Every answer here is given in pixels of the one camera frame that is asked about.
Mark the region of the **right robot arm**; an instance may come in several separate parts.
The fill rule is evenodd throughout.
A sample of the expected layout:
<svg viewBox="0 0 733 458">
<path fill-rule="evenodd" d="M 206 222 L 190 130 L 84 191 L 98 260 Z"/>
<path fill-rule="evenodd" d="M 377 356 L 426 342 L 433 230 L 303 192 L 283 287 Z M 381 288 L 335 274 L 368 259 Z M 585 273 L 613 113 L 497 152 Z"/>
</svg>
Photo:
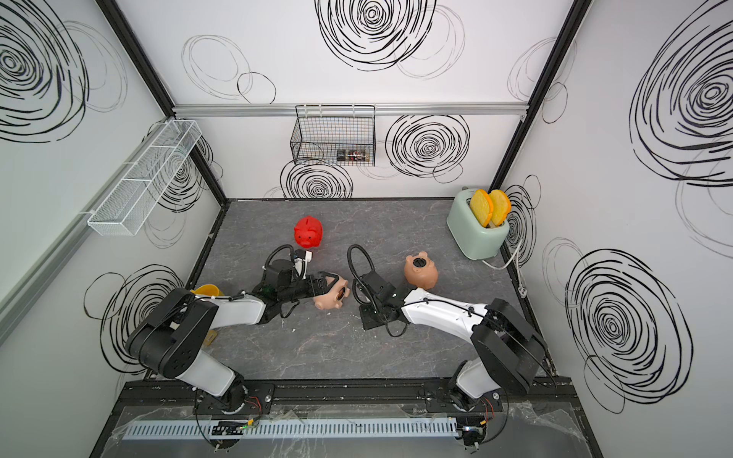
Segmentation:
<svg viewBox="0 0 733 458">
<path fill-rule="evenodd" d="M 468 411 L 500 389 L 527 394 L 547 355 L 546 343 L 518 311 L 502 299 L 489 305 L 437 296 L 423 288 L 397 287 L 370 271 L 352 282 L 364 328 L 401 322 L 428 326 L 473 345 L 477 357 L 458 366 L 447 396 Z"/>
</svg>

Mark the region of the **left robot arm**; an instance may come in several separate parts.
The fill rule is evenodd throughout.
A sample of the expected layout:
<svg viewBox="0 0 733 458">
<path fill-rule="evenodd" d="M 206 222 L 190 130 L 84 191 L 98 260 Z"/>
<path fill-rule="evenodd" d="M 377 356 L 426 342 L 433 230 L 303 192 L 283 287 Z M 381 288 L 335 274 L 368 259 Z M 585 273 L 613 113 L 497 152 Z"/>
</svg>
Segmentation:
<svg viewBox="0 0 733 458">
<path fill-rule="evenodd" d="M 320 310 L 340 308 L 349 294 L 347 280 L 335 273 L 308 274 L 304 261 L 275 261 L 251 292 L 171 291 L 130 334 L 125 350 L 144 368 L 187 383 L 213 398 L 222 412 L 235 414 L 249 401 L 248 389 L 240 374 L 202 350 L 209 331 L 286 319 L 283 306 L 306 299 Z"/>
</svg>

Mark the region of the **light pink piggy bank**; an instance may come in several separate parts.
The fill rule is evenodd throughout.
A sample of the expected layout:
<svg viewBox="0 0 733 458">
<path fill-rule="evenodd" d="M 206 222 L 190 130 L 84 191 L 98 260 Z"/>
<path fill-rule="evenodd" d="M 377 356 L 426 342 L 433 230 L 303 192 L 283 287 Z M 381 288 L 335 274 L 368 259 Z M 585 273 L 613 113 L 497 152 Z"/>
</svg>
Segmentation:
<svg viewBox="0 0 733 458">
<path fill-rule="evenodd" d="M 337 276 L 325 294 L 313 298 L 315 306 L 319 310 L 341 309 L 346 299 L 350 296 L 349 282 Z"/>
</svg>

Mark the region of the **red piggy bank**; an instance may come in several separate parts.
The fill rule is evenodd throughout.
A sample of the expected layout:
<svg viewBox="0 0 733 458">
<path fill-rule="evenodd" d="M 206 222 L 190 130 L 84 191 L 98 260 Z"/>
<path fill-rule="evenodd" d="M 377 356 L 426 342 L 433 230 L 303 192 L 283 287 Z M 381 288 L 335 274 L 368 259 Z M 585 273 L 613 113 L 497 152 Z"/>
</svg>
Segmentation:
<svg viewBox="0 0 733 458">
<path fill-rule="evenodd" d="M 300 219 L 294 226 L 294 240 L 301 248 L 319 247 L 324 238 L 322 223 L 312 216 Z"/>
</svg>

